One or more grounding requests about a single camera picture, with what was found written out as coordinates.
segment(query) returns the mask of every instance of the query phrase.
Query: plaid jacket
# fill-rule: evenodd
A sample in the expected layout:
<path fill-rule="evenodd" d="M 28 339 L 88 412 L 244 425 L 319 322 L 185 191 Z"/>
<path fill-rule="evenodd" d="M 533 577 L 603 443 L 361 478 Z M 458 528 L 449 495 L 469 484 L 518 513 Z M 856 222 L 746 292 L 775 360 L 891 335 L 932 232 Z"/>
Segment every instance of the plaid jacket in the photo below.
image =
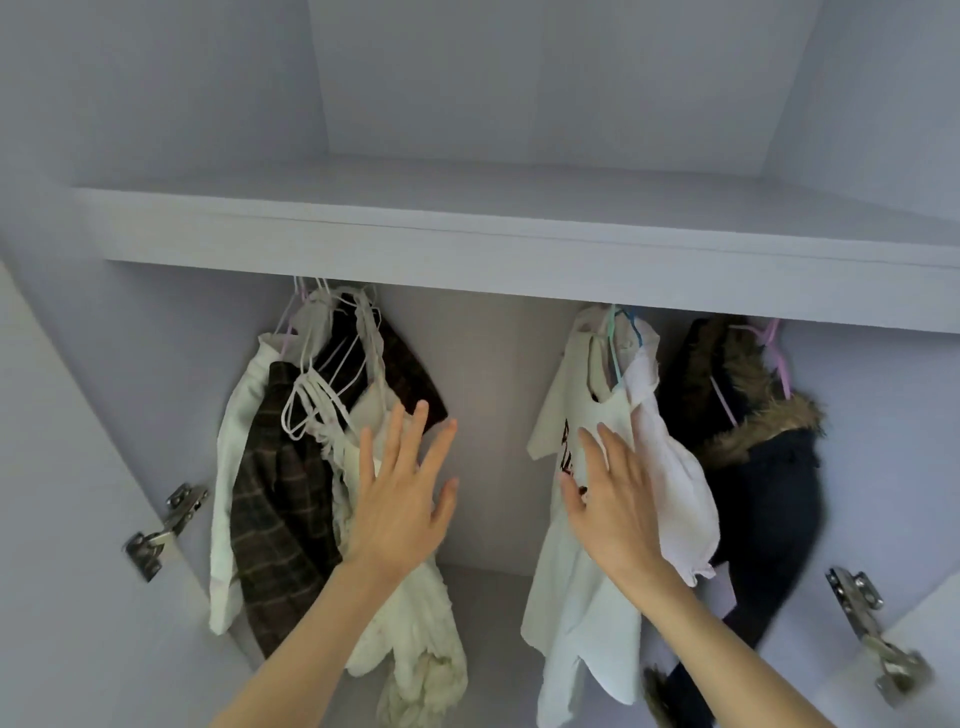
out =
<path fill-rule="evenodd" d="M 356 335 L 352 310 L 334 317 L 330 341 L 318 356 L 329 380 Z M 386 321 L 380 322 L 387 383 L 413 412 L 417 400 L 430 404 L 428 426 L 446 418 L 446 409 L 430 376 Z M 351 409 L 368 386 L 365 374 L 348 385 L 364 366 L 359 344 L 331 382 L 343 391 Z M 230 543 L 243 590 L 247 617 L 265 657 L 269 657 L 316 600 L 341 561 L 333 536 L 332 471 L 321 446 L 311 437 L 293 441 L 280 414 L 300 370 L 284 362 L 270 367 L 260 408 L 253 418 L 240 470 L 233 485 Z M 293 422 L 303 419 L 296 400 Z"/>
<path fill-rule="evenodd" d="M 270 366 L 230 507 L 230 544 L 253 634 L 269 657 L 341 561 L 333 538 L 332 472 L 311 437 L 293 441 L 280 413 L 300 370 Z M 303 418 L 297 402 L 294 421 Z"/>

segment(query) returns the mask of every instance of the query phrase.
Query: white shirt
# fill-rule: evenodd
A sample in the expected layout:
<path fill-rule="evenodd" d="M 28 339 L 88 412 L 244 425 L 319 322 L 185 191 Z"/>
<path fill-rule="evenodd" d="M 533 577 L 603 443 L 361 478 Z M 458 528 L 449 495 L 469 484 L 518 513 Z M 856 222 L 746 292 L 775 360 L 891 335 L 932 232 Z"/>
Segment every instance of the white shirt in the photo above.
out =
<path fill-rule="evenodd" d="M 696 459 L 671 442 L 665 426 L 657 428 L 657 421 L 662 425 L 653 398 L 659 339 L 652 328 L 637 322 L 643 333 L 640 346 L 624 319 L 634 339 L 629 346 L 630 335 L 617 322 L 614 343 L 623 376 L 611 389 L 604 364 L 607 339 L 594 333 L 605 330 L 608 311 L 595 306 L 577 317 L 527 446 L 534 459 L 558 453 L 551 523 L 520 628 L 523 639 L 546 658 L 538 700 L 540 728 L 556 728 L 577 715 L 586 668 L 617 701 L 632 705 L 640 696 L 640 614 L 577 542 L 560 495 L 561 471 L 587 486 L 577 429 L 598 437 L 596 428 L 602 422 L 628 443 L 640 436 L 656 480 L 661 548 L 687 583 L 694 583 L 698 573 L 712 575 L 709 558 L 719 543 L 716 507 Z"/>

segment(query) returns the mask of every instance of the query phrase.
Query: plastic hanger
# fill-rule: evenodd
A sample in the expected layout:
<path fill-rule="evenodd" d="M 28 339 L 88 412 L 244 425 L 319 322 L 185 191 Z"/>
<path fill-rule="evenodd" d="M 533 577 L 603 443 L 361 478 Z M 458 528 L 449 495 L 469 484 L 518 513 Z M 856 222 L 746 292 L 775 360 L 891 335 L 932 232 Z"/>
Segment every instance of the plastic hanger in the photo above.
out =
<path fill-rule="evenodd" d="M 793 397 L 793 392 L 790 388 L 790 370 L 786 363 L 786 356 L 783 355 L 783 351 L 777 346 L 777 331 L 780 328 L 780 319 L 771 319 L 766 328 L 757 328 L 750 324 L 731 324 L 730 328 L 742 328 L 751 332 L 756 336 L 761 347 L 770 350 L 770 353 L 774 356 L 774 360 L 777 362 L 777 374 L 780 377 L 780 386 L 783 387 L 783 396 L 788 400 Z M 713 378 L 713 375 L 710 375 L 710 384 L 713 386 L 713 391 L 717 393 L 717 399 L 719 399 L 720 404 L 723 405 L 724 412 L 726 412 L 727 417 L 730 418 L 731 425 L 737 427 L 739 422 L 733 416 L 733 410 L 731 410 L 730 405 L 727 404 L 723 392 L 720 391 L 720 385 L 717 384 L 717 380 Z"/>
<path fill-rule="evenodd" d="M 352 308 L 356 308 L 356 307 L 357 307 L 356 300 L 353 300 L 353 301 L 352 301 L 351 299 L 348 299 L 348 298 L 346 298 L 346 297 L 343 295 L 344 293 L 347 292 L 347 290 L 337 289 L 337 290 L 334 290 L 334 291 L 330 291 L 329 285 L 326 284 L 325 279 L 316 279 L 316 281 L 317 281 L 317 285 L 321 286 L 321 287 L 327 292 L 327 295 L 328 295 L 331 299 L 333 299 L 333 300 L 335 300 L 335 301 L 339 301 L 339 302 L 343 303 L 344 305 L 350 306 L 350 307 L 352 307 Z M 372 296 L 368 296 L 368 295 L 367 295 L 367 287 L 366 287 L 366 286 L 364 286 L 363 288 L 359 289 L 359 291 L 357 291 L 357 293 L 359 293 L 359 294 L 361 294 L 361 295 L 364 295 L 364 296 L 367 296 L 367 298 L 368 298 L 371 302 L 375 300 L 375 296 L 376 296 L 376 293 L 375 293 L 375 292 L 376 292 L 376 289 L 374 288 L 374 289 L 372 290 L 372 292 L 373 292 L 373 295 L 372 295 Z M 376 306 L 371 305 L 371 311 L 374 312 L 374 313 L 376 313 L 376 314 L 380 314 L 380 309 L 377 308 Z M 380 314 L 378 317 L 374 317 L 374 321 L 375 321 L 375 326 L 376 326 L 377 330 L 379 330 L 379 329 L 380 329 L 380 322 L 383 321 L 383 315 Z M 356 347 L 358 341 L 360 341 L 360 334 L 359 334 L 359 332 L 357 333 L 356 336 L 353 337 L 353 340 L 350 342 L 350 345 L 349 345 L 349 347 L 347 348 L 347 351 L 344 353 L 343 357 L 342 357 L 341 360 L 340 360 L 340 363 L 337 365 L 337 368 L 334 370 L 333 375 L 329 378 L 328 381 L 329 381 L 330 383 L 333 383 L 334 381 L 336 381 L 337 375 L 340 374 L 340 370 L 343 369 L 344 364 L 347 363 L 347 359 L 348 359 L 349 356 L 350 356 L 350 352 L 352 352 L 353 349 L 354 349 L 354 347 Z M 328 357 L 326 358 L 326 361 L 325 361 L 323 364 L 321 364 L 320 367 L 317 368 L 317 371 L 322 371 L 324 368 L 326 368 L 326 366 L 327 366 L 328 364 L 330 364 L 331 361 L 334 360 L 334 357 L 337 355 L 337 353 L 340 351 L 340 349 L 344 346 L 345 343 L 346 343 L 346 340 L 340 342 L 340 344 L 337 345 L 336 349 L 333 350 L 333 352 L 330 354 L 330 356 L 328 356 Z M 360 368 L 357 370 L 356 374 L 353 375 L 353 377 L 350 379 L 349 383 L 348 383 L 346 386 L 344 386 L 343 389 L 341 389 L 339 392 L 337 392 L 337 396 L 338 396 L 338 397 L 342 396 L 342 395 L 346 392 L 347 389 L 349 389 L 350 387 L 352 387 L 353 384 L 356 383 L 356 380 L 360 378 L 360 376 L 364 373 L 364 371 L 365 371 L 366 369 L 367 369 L 367 362 L 364 361 L 364 362 L 360 365 Z"/>
<path fill-rule="evenodd" d="M 293 321 L 287 318 L 290 314 L 290 308 L 293 306 L 294 301 L 300 299 L 303 303 L 306 301 L 306 295 L 304 293 L 304 287 L 297 276 L 294 276 L 294 294 L 290 297 L 290 301 L 287 302 L 286 308 L 283 309 L 283 313 L 280 314 L 280 320 L 276 322 L 276 328 L 274 329 L 274 336 L 276 336 L 280 329 L 283 327 L 283 322 L 287 322 L 286 333 L 283 334 L 283 347 L 280 349 L 280 358 L 283 358 L 283 355 L 287 353 L 287 347 L 290 346 L 290 337 L 293 335 Z"/>
<path fill-rule="evenodd" d="M 636 312 L 633 311 L 631 308 L 626 308 L 624 306 L 620 306 L 616 312 L 622 313 L 624 316 L 627 317 L 627 321 L 630 322 L 630 328 L 634 330 L 634 333 L 636 334 L 636 340 L 639 343 L 639 345 L 642 347 L 643 334 L 641 334 L 640 329 L 636 327 Z"/>
<path fill-rule="evenodd" d="M 607 345 L 610 347 L 610 358 L 613 360 L 613 370 L 616 372 L 616 383 L 619 384 L 623 380 L 623 374 L 620 372 L 620 362 L 617 361 L 616 346 L 613 344 L 616 313 L 617 307 L 612 305 L 607 315 Z"/>
<path fill-rule="evenodd" d="M 733 324 L 731 328 L 743 328 L 756 336 L 761 347 L 770 350 L 774 361 L 777 362 L 777 374 L 780 376 L 780 385 L 783 387 L 783 396 L 790 399 L 793 393 L 790 389 L 790 369 L 786 363 L 786 356 L 777 346 L 777 330 L 780 328 L 780 319 L 771 319 L 766 328 L 757 328 L 750 324 Z"/>

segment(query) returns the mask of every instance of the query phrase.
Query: white fabric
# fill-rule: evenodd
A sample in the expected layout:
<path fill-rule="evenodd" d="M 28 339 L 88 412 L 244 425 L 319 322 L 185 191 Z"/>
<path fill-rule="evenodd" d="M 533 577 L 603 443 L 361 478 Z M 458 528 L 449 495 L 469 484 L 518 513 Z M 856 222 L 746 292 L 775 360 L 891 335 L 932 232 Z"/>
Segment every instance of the white fabric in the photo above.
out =
<path fill-rule="evenodd" d="M 396 402 L 383 376 L 383 342 L 369 302 L 362 293 L 351 293 L 358 303 L 357 330 L 372 374 L 370 388 L 348 413 L 328 383 L 312 370 L 295 387 L 309 415 L 305 432 L 324 445 L 324 458 L 333 467 L 334 526 L 344 553 L 360 486 L 357 433 L 365 426 L 373 431 L 374 469 L 379 471 L 387 412 Z M 338 411 L 348 423 L 346 432 L 340 427 Z M 444 713 L 463 697 L 468 679 L 467 657 L 433 555 L 403 580 L 374 616 L 350 655 L 347 670 L 354 676 L 364 675 L 391 652 L 394 669 L 377 707 L 380 722 L 403 728 L 438 726 Z"/>
<path fill-rule="evenodd" d="M 606 335 L 610 309 L 591 306 L 575 321 L 578 330 Z M 674 440 L 660 416 L 655 393 L 660 384 L 657 349 L 660 337 L 641 319 L 635 326 L 642 347 L 625 316 L 614 319 L 613 343 L 633 414 L 636 452 L 650 474 L 660 527 L 660 552 L 689 586 L 697 576 L 714 576 L 710 558 L 720 544 L 720 518 L 704 469 L 693 453 Z"/>
<path fill-rule="evenodd" d="M 540 728 L 564 725 L 577 715 L 585 668 L 621 703 L 631 705 L 640 695 L 640 614 L 580 547 L 560 494 L 561 470 L 587 486 L 577 429 L 597 436 L 602 422 L 643 447 L 655 480 L 661 548 L 687 583 L 694 583 L 696 574 L 712 575 L 708 561 L 719 542 L 716 507 L 703 472 L 666 434 L 653 398 L 659 339 L 637 322 L 641 347 L 629 322 L 623 320 L 630 335 L 617 322 L 614 343 L 623 381 L 611 390 L 604 365 L 607 312 L 594 307 L 578 316 L 527 446 L 534 459 L 558 453 L 551 523 L 520 628 L 523 639 L 546 658 Z"/>
<path fill-rule="evenodd" d="M 282 359 L 299 364 L 312 359 L 329 338 L 329 298 L 315 292 L 291 318 L 300 332 L 285 337 L 265 333 L 258 337 L 259 347 L 240 376 L 224 411 L 217 434 L 217 478 L 213 486 L 213 524 L 210 535 L 210 630 L 224 634 L 243 608 L 240 582 L 236 580 L 236 562 L 230 545 L 230 505 L 233 483 L 240 470 L 253 416 L 263 402 L 270 365 Z"/>

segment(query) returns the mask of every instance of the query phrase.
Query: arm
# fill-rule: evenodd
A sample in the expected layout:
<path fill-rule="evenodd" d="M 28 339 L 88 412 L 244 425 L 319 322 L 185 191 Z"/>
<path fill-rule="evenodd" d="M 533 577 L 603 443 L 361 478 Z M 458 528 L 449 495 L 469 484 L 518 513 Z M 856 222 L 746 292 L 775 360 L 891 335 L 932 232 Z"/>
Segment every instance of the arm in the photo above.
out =
<path fill-rule="evenodd" d="M 570 525 L 594 561 L 654 623 L 726 728 L 832 728 L 816 708 L 707 610 L 660 554 L 650 481 L 627 444 L 600 425 L 607 452 L 580 430 L 589 498 L 563 482 Z"/>
<path fill-rule="evenodd" d="M 427 418 L 420 402 L 403 432 L 403 407 L 391 413 L 380 472 L 374 478 L 372 435 L 360 435 L 360 494 L 347 558 L 296 629 L 263 664 L 211 728 L 316 728 L 350 653 L 403 578 L 437 549 L 457 502 L 457 482 L 433 487 L 456 435 L 451 421 L 418 469 Z"/>

